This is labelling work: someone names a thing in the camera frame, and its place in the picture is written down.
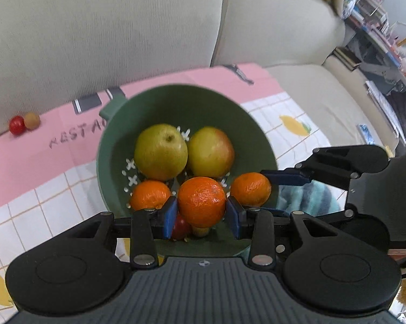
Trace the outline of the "orange mandarin front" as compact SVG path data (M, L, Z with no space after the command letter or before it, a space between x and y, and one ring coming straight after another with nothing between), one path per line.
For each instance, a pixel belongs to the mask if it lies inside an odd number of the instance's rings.
M171 190L163 182L145 180L134 188L130 206L133 211L147 208L161 209L169 197Z

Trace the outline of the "brown longan front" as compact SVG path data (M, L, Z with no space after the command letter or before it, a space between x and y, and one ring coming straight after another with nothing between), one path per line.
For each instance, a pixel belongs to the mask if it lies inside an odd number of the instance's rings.
M195 227L192 226L192 233L195 237L203 238L209 234L210 228L209 227Z

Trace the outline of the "red cherry tomato front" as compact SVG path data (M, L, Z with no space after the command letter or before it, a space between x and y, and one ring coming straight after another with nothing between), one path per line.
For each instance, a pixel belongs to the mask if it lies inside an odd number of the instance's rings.
M189 234L192 233L191 225L185 221L185 219L178 214L176 216L176 222L174 224L174 229L171 233L171 238L175 241L185 240Z

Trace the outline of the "orange mandarin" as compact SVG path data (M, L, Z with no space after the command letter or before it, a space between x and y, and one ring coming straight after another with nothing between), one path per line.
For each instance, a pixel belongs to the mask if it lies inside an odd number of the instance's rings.
M271 193L272 185L268 178L255 172L236 177L230 188L230 195L249 207L261 207L269 200Z
M226 194L214 179L195 177L183 183L177 195L179 214L191 226L216 225L226 210Z
M169 197L171 190L163 182L145 180L134 188L130 206L133 211L147 208L161 209Z

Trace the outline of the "teal striped towel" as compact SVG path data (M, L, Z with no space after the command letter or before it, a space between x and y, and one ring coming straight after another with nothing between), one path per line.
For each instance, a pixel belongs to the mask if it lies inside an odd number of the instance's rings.
M303 186L279 186L276 209L287 214L303 211L316 217L339 212L341 207L327 185L312 181Z

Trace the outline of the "beige sofa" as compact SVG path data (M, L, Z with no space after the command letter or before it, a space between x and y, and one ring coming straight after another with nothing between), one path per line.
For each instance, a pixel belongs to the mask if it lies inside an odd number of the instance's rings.
M359 142L363 121L404 154L362 75L332 56L345 35L321 0L0 0L0 141L19 113L171 72L255 63L332 144Z

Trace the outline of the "red cherry tomato back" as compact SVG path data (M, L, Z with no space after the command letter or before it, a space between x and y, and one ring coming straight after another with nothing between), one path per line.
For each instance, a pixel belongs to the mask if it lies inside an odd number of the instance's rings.
M26 131L26 125L24 123L23 116L14 116L11 118L8 124L8 129L12 135L19 136Z

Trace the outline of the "green colander bowl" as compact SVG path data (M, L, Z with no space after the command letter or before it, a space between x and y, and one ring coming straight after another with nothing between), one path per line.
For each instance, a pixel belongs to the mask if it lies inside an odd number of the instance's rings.
M176 195L179 187L195 176L189 141L204 127L221 130L230 139L234 161L222 175L209 174L224 191L243 173L277 170L275 153L262 128L237 103L217 92L187 84L157 86L134 95L116 95L100 110L105 120L97 150L97 181L107 209L116 219L133 217L133 190L147 179L134 162L138 136L156 124L173 126L188 146L187 163L164 184ZM250 240L236 240L228 226L219 221L203 238L186 241L154 240L161 257L228 257L244 255Z

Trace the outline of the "brown longan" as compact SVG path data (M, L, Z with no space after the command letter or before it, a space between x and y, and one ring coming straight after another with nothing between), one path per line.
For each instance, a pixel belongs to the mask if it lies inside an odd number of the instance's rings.
M40 117L34 112L24 115L24 125L27 130L36 130L40 126Z
M209 234L210 228L209 227L195 227L192 226L192 233L195 237L203 238Z

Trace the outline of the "brown longan back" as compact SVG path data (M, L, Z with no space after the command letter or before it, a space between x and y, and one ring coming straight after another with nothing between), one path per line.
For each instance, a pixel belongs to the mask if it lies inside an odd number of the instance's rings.
M40 126L40 117L34 112L24 115L24 125L27 130L36 130Z

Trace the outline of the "red cherry tomato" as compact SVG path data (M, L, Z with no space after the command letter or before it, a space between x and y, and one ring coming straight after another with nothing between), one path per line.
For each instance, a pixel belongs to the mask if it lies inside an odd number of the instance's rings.
M185 240L189 234L192 233L191 225L185 221L185 219L178 214L176 216L176 222L174 224L174 229L171 233L171 238L175 241Z
M8 129L12 135L19 136L26 131L26 125L24 123L23 116L14 116L11 118L8 124Z

